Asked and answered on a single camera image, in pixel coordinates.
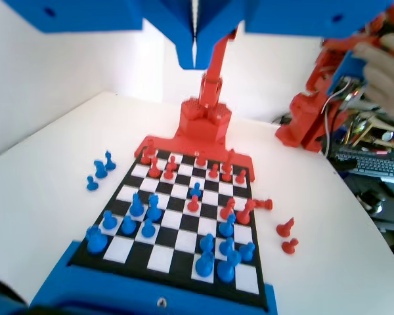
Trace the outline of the person's hand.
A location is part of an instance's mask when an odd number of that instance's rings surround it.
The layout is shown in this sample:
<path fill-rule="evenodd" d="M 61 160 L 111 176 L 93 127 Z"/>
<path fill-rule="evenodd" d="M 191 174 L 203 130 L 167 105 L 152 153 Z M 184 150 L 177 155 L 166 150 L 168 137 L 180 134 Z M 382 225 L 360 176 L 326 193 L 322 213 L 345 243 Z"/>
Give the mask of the person's hand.
<path fill-rule="evenodd" d="M 363 73 L 366 96 L 394 119 L 394 33 L 380 39 L 385 52 L 368 43 L 358 43 L 353 55 L 366 62 Z"/>

